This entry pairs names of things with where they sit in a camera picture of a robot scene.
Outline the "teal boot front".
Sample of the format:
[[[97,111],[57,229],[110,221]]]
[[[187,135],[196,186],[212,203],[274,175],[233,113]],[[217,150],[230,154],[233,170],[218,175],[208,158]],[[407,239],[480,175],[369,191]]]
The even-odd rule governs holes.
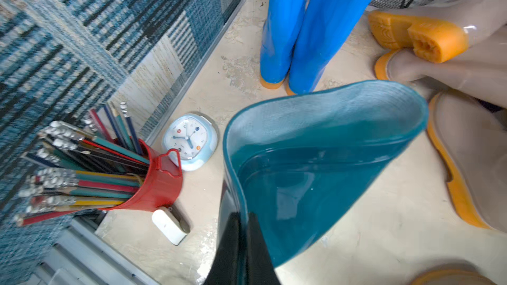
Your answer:
[[[489,278],[470,270],[433,270],[416,277],[411,285],[496,285]]]

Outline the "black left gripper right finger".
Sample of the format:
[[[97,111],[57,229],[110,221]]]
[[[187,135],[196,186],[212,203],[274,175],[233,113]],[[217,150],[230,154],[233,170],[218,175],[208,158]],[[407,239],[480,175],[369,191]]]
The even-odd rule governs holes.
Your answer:
[[[260,223],[253,212],[248,215],[246,242],[246,283],[253,285],[280,285],[281,283],[271,262]]]

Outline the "teal boot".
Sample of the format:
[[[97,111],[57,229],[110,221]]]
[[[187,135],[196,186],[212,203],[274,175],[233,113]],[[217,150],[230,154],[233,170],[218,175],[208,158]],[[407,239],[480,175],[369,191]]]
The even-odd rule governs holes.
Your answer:
[[[419,93],[386,80],[273,98],[239,111],[223,135],[217,240],[218,248],[237,212],[238,284],[247,284],[251,212],[276,269],[334,226],[428,120]]]
[[[496,285],[489,278],[470,270],[433,270],[416,277],[411,285]]]

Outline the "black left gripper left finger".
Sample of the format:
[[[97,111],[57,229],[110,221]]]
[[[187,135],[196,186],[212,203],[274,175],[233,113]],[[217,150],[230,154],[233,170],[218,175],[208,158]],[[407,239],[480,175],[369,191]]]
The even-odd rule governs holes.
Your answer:
[[[240,219],[237,212],[228,217],[223,235],[204,285],[238,284]]]

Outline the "beige boot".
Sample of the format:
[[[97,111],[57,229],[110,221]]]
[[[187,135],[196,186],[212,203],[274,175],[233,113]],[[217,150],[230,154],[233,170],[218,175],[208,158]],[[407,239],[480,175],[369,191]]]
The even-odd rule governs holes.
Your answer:
[[[368,23],[382,47],[413,48],[421,59],[444,63],[506,24],[506,0],[434,0],[406,9],[377,9],[368,14]]]
[[[450,173],[458,216],[506,232],[506,129],[478,100],[454,90],[435,95],[429,110],[427,133]]]
[[[380,57],[374,71],[379,80],[408,83],[430,77],[465,94],[506,108],[506,27],[463,54],[431,63],[413,50],[392,50]]]

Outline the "beige boot front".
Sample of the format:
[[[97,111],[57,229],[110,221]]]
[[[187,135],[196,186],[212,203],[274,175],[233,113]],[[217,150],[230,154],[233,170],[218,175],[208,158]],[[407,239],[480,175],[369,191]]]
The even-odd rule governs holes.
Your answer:
[[[435,95],[429,110],[427,133],[450,173],[458,216],[506,232],[506,129],[478,100],[454,90]]]

